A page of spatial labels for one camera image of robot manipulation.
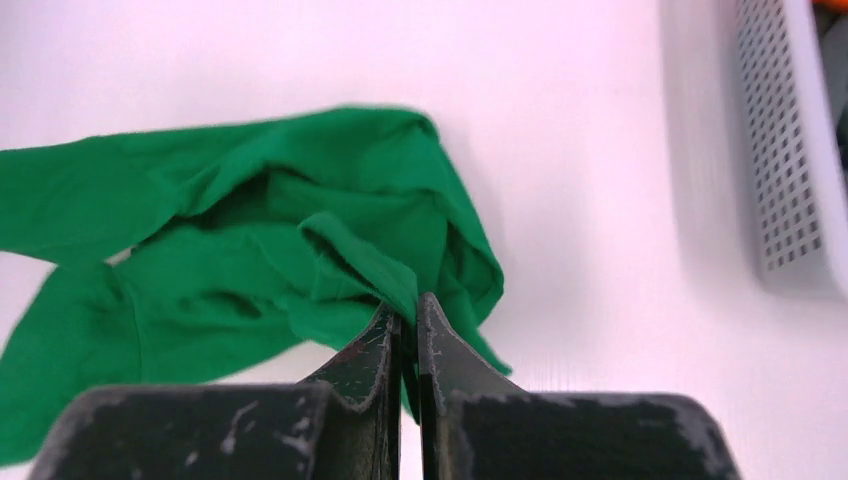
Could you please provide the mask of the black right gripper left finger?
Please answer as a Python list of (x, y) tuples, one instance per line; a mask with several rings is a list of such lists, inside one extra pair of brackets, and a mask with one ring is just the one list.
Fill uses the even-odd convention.
[(50, 430), (34, 479), (395, 479), (401, 317), (387, 305), (296, 383), (99, 387)]

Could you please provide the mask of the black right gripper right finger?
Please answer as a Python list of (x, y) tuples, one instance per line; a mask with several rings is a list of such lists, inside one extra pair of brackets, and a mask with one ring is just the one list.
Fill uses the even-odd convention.
[(428, 479), (736, 479), (719, 424), (670, 393), (531, 392), (418, 301), (419, 407)]

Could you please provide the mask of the green t-shirt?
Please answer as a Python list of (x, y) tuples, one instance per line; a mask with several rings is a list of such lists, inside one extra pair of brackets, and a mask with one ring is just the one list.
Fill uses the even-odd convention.
[(1, 463), (79, 394), (206, 383), (304, 341), (340, 349), (421, 294), (479, 328), (504, 274), (423, 114), (350, 107), (1, 154), (1, 248), (53, 271), (1, 357)]

